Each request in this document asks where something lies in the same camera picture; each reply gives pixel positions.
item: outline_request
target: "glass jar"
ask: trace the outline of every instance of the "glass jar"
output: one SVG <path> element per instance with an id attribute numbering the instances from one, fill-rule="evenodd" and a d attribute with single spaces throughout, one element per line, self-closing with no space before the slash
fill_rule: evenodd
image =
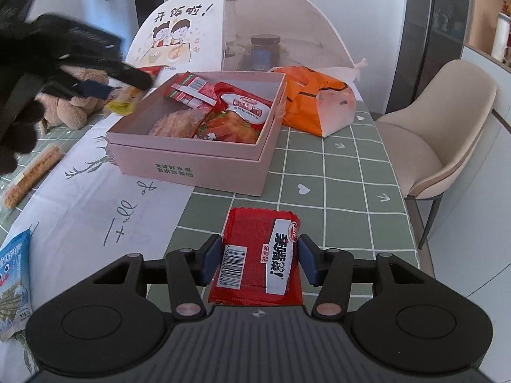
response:
<path id="1" fill-rule="evenodd" d="M 280 66 L 280 36 L 276 34 L 256 34 L 250 38 L 252 47 L 252 69 L 267 72 Z"/>

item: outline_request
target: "black jar lid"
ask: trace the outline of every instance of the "black jar lid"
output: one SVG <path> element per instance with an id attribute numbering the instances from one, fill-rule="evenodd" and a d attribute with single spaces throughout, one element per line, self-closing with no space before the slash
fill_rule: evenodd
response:
<path id="1" fill-rule="evenodd" d="M 250 38 L 252 44 L 259 46 L 273 46 L 280 43 L 280 36 L 276 34 L 255 34 Z"/>

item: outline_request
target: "mesh food cover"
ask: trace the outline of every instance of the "mesh food cover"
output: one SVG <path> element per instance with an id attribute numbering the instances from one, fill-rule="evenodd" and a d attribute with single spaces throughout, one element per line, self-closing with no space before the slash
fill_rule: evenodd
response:
<path id="1" fill-rule="evenodd" d="M 168 0 L 140 27 L 126 62 L 180 72 L 347 67 L 353 61 L 308 0 Z"/>
<path id="2" fill-rule="evenodd" d="M 325 15 L 308 0 L 225 0 L 223 70 L 350 67 Z"/>

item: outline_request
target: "plastic wrapper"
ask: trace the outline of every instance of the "plastic wrapper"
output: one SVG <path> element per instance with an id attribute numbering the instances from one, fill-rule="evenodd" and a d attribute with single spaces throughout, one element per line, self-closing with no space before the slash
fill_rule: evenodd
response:
<path id="1" fill-rule="evenodd" d="M 226 83 L 216 84 L 215 94 L 222 104 L 219 109 L 235 112 L 255 131 L 263 129 L 270 113 L 271 101 Z"/>
<path id="2" fill-rule="evenodd" d="M 152 79 L 156 79 L 163 66 L 152 66 L 140 68 L 141 71 L 149 73 Z M 105 108 L 121 116 L 126 116 L 135 110 L 136 105 L 144 98 L 148 91 L 142 91 L 134 86 L 115 88 L 107 102 Z"/>
<path id="3" fill-rule="evenodd" d="M 357 101 L 345 82 L 304 66 L 272 71 L 286 74 L 286 114 L 282 125 L 328 137 L 353 123 Z"/>
<path id="4" fill-rule="evenodd" d="M 214 93 L 214 86 L 190 72 L 183 73 L 172 84 L 165 96 L 192 109 L 210 109 L 218 101 L 218 97 Z"/>
<path id="5" fill-rule="evenodd" d="M 56 143 L 48 144 L 42 152 L 3 189 L 0 222 L 11 213 L 29 190 L 64 156 L 64 150 Z"/>
<path id="6" fill-rule="evenodd" d="M 226 305 L 301 305 L 296 249 L 299 227 L 300 219 L 288 211 L 232 209 L 209 301 Z"/>
<path id="7" fill-rule="evenodd" d="M 259 133 L 236 112 L 222 111 L 208 116 L 197 131 L 197 138 L 255 144 Z"/>
<path id="8" fill-rule="evenodd" d="M 193 138 L 208 112 L 208 109 L 180 109 L 159 119 L 149 135 Z"/>
<path id="9" fill-rule="evenodd" d="M 32 315 L 29 281 L 30 229 L 0 251 L 0 341 L 25 329 Z"/>

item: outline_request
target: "beige chair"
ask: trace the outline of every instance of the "beige chair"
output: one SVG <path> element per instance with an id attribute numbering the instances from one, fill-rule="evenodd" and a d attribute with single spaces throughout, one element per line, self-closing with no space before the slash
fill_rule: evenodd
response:
<path id="1" fill-rule="evenodd" d="M 443 193 L 474 151 L 496 92 L 497 85 L 485 71 L 454 60 L 409 107 L 376 121 L 403 197 L 433 200 L 419 249 Z"/>

